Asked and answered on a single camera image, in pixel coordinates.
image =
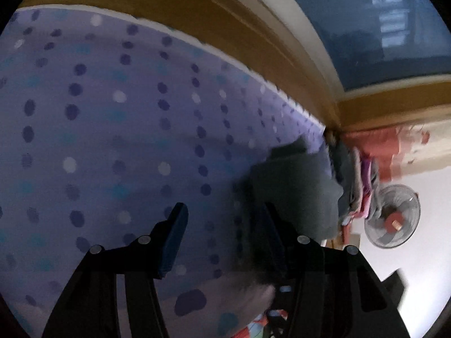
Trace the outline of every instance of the pile of clothes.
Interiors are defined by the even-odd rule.
[[[338,213],[343,244],[346,245],[353,219],[377,219],[381,215],[379,167],[375,158],[366,156],[356,147],[348,149],[330,133],[325,137],[335,178],[343,187]]]

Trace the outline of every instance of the fan blade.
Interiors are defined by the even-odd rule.
[[[412,224],[410,222],[404,222],[401,231],[402,237],[407,236],[412,231]]]
[[[404,201],[396,208],[398,209],[399,212],[404,213],[405,211],[407,211],[410,208],[410,202]]]
[[[384,204],[393,204],[395,197],[396,197],[396,190],[391,190],[391,191],[387,192],[386,194],[384,194],[383,203]]]
[[[395,237],[396,234],[389,234],[388,232],[386,234],[384,234],[383,236],[381,236],[377,242],[381,243],[381,244],[388,244],[390,241],[393,240],[393,238]]]

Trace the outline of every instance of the gray cloth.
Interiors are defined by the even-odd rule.
[[[349,213],[349,205],[353,200],[354,166],[349,149],[339,141],[337,146],[330,148],[335,169],[335,178],[343,187],[343,195],[338,200],[338,215],[344,218]]]
[[[382,214],[382,200],[380,192],[379,164],[376,159],[371,161],[371,188],[373,188],[373,196],[369,206],[368,219],[378,219]]]
[[[337,235],[338,199],[343,188],[323,169],[323,153],[296,153],[299,143],[274,149],[267,162],[251,169],[258,203],[271,202],[299,235],[316,241]]]

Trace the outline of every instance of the white dot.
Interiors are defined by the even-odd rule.
[[[19,39],[16,44],[14,45],[14,48],[17,49],[19,48],[21,45],[23,45],[25,43],[24,39]]]
[[[175,267],[175,274],[177,276],[184,276],[186,274],[186,267],[183,264],[179,264]]]
[[[171,173],[171,166],[168,163],[162,161],[158,166],[158,172],[161,175],[167,176]]]
[[[191,94],[191,99],[196,103],[196,104],[200,104],[200,96],[198,93],[192,93]]]
[[[91,25],[92,26],[99,26],[100,24],[102,24],[102,16],[99,14],[95,14],[92,16],[91,18]]]
[[[77,162],[74,158],[66,158],[63,161],[63,168],[66,172],[75,172],[77,170]]]
[[[120,223],[126,224],[126,223],[130,223],[130,221],[132,221],[132,217],[130,216],[130,213],[128,211],[120,211],[118,213],[117,220]]]
[[[113,100],[117,103],[124,103],[127,101],[127,95],[120,90],[116,90],[113,93]]]

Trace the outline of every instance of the dark gray towel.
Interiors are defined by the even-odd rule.
[[[273,203],[280,217],[291,222],[300,235],[316,241],[334,238],[343,188],[325,174],[323,154],[294,151],[291,156],[273,158],[272,153],[272,159],[251,169],[256,201]]]

